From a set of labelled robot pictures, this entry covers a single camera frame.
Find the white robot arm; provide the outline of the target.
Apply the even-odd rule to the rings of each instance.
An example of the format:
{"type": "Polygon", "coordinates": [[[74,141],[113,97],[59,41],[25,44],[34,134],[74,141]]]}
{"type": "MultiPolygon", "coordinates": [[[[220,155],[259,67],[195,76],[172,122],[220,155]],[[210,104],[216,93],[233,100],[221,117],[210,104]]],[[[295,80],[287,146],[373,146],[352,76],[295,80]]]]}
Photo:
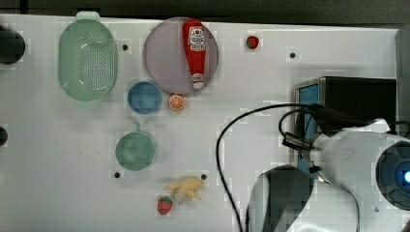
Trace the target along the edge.
{"type": "Polygon", "coordinates": [[[262,173],[246,232],[409,232],[409,140],[389,130],[378,120],[318,135],[315,177],[289,164],[262,173]]]}

